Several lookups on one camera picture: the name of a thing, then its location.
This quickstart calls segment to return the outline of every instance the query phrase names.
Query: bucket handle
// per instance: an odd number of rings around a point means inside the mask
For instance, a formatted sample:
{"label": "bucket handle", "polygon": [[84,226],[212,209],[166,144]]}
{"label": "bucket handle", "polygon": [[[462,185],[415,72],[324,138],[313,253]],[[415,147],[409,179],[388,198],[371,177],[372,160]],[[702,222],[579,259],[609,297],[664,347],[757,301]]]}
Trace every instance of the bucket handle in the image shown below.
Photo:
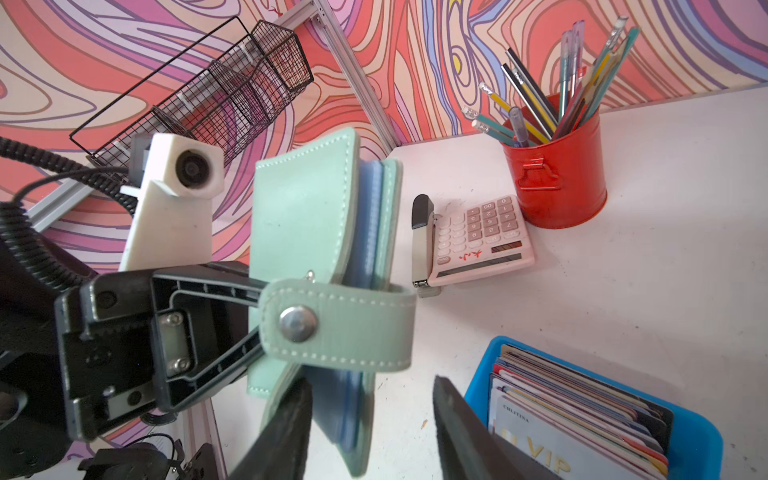
{"label": "bucket handle", "polygon": [[[533,187],[524,187],[522,181],[528,176],[528,170],[543,170],[551,180],[549,185],[534,185]],[[544,157],[532,158],[528,163],[523,164],[523,176],[515,182],[520,190],[560,190],[563,187],[563,180],[559,175],[552,173],[552,169],[544,163]]]}

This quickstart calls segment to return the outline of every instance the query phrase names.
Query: mint green wallet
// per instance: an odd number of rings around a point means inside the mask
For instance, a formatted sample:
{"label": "mint green wallet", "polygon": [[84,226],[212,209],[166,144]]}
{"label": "mint green wallet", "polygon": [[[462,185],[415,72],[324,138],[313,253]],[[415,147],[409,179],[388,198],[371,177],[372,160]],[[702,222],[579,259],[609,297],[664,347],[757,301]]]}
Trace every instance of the mint green wallet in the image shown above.
{"label": "mint green wallet", "polygon": [[[356,447],[342,452],[355,476],[367,465],[375,372],[408,368],[415,313],[415,295],[389,285],[402,178],[394,160],[382,162],[376,290],[339,285],[355,228],[358,150],[358,137],[347,128],[257,164],[250,276],[269,284],[250,311],[249,327],[260,329],[266,355],[250,366],[247,383],[249,394],[268,398],[264,427],[301,365],[363,372]],[[294,307],[316,318],[302,341],[281,330],[280,316]]]}

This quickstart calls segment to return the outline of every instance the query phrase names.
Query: white table surface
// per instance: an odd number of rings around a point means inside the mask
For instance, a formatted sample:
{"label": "white table surface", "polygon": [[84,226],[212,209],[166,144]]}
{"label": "white table surface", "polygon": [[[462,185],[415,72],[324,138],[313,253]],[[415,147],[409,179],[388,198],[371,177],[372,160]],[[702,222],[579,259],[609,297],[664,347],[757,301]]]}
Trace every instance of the white table surface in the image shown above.
{"label": "white table surface", "polygon": [[[377,376],[366,478],[442,478],[432,382],[464,392],[497,335],[542,349],[707,417],[723,478],[765,478],[768,461],[768,88],[601,118],[604,209],[565,230],[528,225],[530,269],[419,300],[412,367]],[[392,279],[410,282],[410,210],[512,192],[485,135],[395,149],[404,167]],[[256,438],[264,401],[244,380],[214,398],[229,468]],[[315,426],[305,478],[348,478]]]}

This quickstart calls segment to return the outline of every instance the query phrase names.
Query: wallet strap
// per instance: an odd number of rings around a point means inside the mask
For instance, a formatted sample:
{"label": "wallet strap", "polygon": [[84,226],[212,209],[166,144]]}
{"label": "wallet strap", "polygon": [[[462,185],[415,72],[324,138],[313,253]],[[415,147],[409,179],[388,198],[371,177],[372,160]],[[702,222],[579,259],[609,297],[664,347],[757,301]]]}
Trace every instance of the wallet strap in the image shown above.
{"label": "wallet strap", "polygon": [[[411,365],[416,298],[400,287],[381,292],[277,280],[266,286],[259,305],[262,346],[278,359],[360,372],[397,372]],[[294,342],[283,335],[280,315],[299,306],[312,311],[316,327],[309,338]]]}

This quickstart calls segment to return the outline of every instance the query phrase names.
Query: calculator button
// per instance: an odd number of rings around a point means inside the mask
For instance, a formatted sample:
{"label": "calculator button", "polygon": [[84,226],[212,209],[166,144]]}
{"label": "calculator button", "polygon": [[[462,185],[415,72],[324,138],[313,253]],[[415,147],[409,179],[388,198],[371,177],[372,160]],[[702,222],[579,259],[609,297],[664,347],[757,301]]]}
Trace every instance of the calculator button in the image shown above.
{"label": "calculator button", "polygon": [[508,232],[510,230],[516,230],[518,228],[518,223],[516,221],[511,222],[504,222],[502,223],[502,232]]}

